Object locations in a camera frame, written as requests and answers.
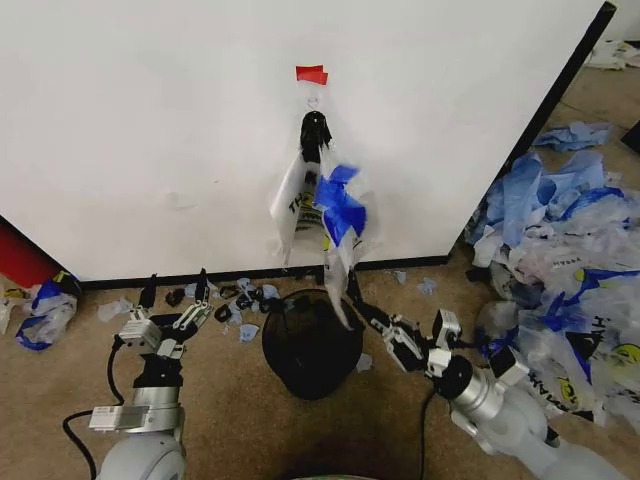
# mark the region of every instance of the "pile of plastic bags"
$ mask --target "pile of plastic bags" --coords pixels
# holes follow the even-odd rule
[[[34,290],[37,293],[33,301],[23,307],[30,315],[22,322],[16,340],[29,350],[41,351],[64,334],[67,323],[76,313],[81,290],[78,280],[65,271]]]
[[[622,415],[640,433],[640,192],[608,177],[597,152],[555,173],[531,152],[492,185],[466,235],[504,301],[476,333],[484,355],[520,350],[550,416]]]

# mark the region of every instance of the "white panel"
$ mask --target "white panel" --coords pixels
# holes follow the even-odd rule
[[[600,4],[4,0],[0,208],[82,280],[278,267],[294,66],[322,63],[368,259],[445,255]]]

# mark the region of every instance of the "black clip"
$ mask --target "black clip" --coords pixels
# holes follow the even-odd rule
[[[331,132],[327,126],[327,117],[315,110],[307,113],[300,128],[302,159],[306,163],[320,163],[320,149],[329,145],[330,141]]]
[[[153,304],[156,303],[156,286],[157,286],[156,276],[157,276],[156,273],[151,275],[147,280],[147,283],[145,284],[144,288],[142,289],[142,292],[140,292],[140,299],[138,300],[138,305],[140,305],[142,308],[145,308],[147,310],[153,307]]]

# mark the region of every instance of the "white plastic bag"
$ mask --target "white plastic bag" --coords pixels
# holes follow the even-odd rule
[[[98,307],[98,319],[101,322],[107,323],[116,315],[126,313],[133,308],[133,304],[124,297],[120,297],[120,300],[109,302]]]
[[[349,270],[373,247],[377,235],[374,195],[357,162],[340,157],[330,141],[326,118],[319,112],[327,107],[326,88],[311,82],[298,82],[298,87],[304,114],[300,151],[270,203],[270,212],[285,267],[293,249],[324,251],[325,287],[336,314],[351,329],[341,297]]]

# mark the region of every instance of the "plastic scrap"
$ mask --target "plastic scrap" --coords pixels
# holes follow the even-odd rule
[[[476,342],[485,356],[520,350],[531,368],[525,385],[549,416],[602,424],[621,415],[640,433],[640,192],[606,185],[596,152],[577,152],[555,173],[541,168],[539,178],[521,162],[514,175],[528,179],[526,198],[509,199],[503,177],[467,229],[474,263],[489,262],[506,300],[482,310]],[[519,240],[492,240],[507,237],[514,212],[528,218]]]
[[[407,283],[407,272],[403,272],[402,270],[394,270],[393,274],[396,276],[396,280],[400,285],[404,285]]]
[[[68,272],[61,271],[43,283],[30,304],[31,316],[16,333],[18,343],[35,351],[49,348],[75,315],[79,296],[80,284]]]
[[[19,304],[25,303],[29,298],[29,292],[21,288],[4,289],[4,285],[0,282],[0,333],[7,333],[9,321],[11,320],[11,312],[13,308]]]
[[[358,363],[356,363],[356,371],[358,373],[366,372],[373,368],[373,357],[367,353],[360,355]]]
[[[220,289],[214,285],[213,283],[207,281],[207,284],[209,285],[209,296],[210,298],[213,299],[220,299],[222,298],[220,296]],[[196,286],[197,284],[195,283],[190,283],[189,285],[184,287],[184,295],[187,298],[195,298],[196,296]]]
[[[611,128],[610,123],[572,122],[566,127],[554,128],[543,133],[534,145],[549,145],[556,152],[604,145],[609,138]]]
[[[417,285],[418,291],[423,295],[431,295],[437,286],[435,280],[427,277],[423,277],[422,282]]]
[[[251,323],[245,323],[240,327],[240,343],[249,343],[258,334],[260,327]]]
[[[120,297],[120,300],[115,302],[109,302],[98,307],[98,319],[101,322],[108,322],[116,315],[126,313],[133,308],[133,304],[124,297]]]
[[[640,68],[640,50],[622,40],[601,40],[596,43],[585,66],[603,70]]]

